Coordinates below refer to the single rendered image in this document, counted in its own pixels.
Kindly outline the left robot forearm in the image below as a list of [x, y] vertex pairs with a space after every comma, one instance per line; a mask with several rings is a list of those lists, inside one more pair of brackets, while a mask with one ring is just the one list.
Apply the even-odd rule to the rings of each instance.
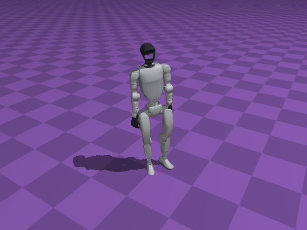
[[166, 95], [166, 107], [168, 108], [170, 105], [172, 105], [172, 102], [173, 102], [173, 98], [172, 98], [172, 95], [173, 95], [173, 91], [172, 92], [168, 92], [168, 93], [165, 93]]

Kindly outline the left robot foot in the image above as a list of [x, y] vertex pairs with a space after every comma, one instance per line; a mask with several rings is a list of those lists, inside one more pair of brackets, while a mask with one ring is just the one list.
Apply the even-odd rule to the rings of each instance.
[[162, 160], [162, 156], [159, 157], [159, 161], [168, 169], [174, 168], [173, 164], [171, 164], [168, 159], [165, 159], [165, 161]]

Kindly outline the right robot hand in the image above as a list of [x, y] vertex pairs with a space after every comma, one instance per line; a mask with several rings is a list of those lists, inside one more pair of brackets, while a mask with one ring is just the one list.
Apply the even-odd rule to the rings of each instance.
[[138, 121], [138, 118], [139, 118], [139, 114], [137, 114], [136, 118], [132, 117], [132, 120], [131, 120], [131, 126], [135, 127], [135, 128], [140, 128], [138, 125], [140, 125], [139, 121]]

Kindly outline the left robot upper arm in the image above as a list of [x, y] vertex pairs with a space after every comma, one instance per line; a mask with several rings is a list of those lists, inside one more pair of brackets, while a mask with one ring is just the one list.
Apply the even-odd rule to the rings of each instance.
[[168, 92], [172, 92], [173, 91], [173, 86], [170, 84], [171, 82], [171, 68], [168, 64], [166, 63], [163, 63], [163, 64], [160, 64], [163, 68], [163, 78], [164, 78], [164, 83], [165, 83], [165, 86], [164, 86], [164, 91], [166, 93]]

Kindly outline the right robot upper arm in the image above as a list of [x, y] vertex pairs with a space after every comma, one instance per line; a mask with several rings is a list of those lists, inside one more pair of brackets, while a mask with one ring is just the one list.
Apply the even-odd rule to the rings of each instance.
[[137, 91], [138, 90], [138, 81], [137, 81], [137, 79], [139, 78], [139, 76], [140, 76], [139, 69], [132, 70], [129, 73], [130, 88], [131, 88], [131, 92], [133, 94], [133, 100], [140, 99], [140, 93]]

